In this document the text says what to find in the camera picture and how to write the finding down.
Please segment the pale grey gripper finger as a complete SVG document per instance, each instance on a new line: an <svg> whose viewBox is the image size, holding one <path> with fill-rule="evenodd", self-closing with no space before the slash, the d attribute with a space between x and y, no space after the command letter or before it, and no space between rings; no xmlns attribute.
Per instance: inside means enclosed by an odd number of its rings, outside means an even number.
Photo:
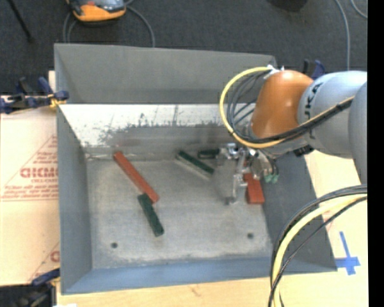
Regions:
<svg viewBox="0 0 384 307"><path fill-rule="evenodd" d="M242 200L247 187L247 183L244 180L246 168L244 166L238 166L233 176L232 185L232 202L237 203Z"/></svg>
<svg viewBox="0 0 384 307"><path fill-rule="evenodd" d="M233 198L234 183L234 163L232 161L224 161L217 165L212 175L212 184L218 199L224 205L231 205Z"/></svg>

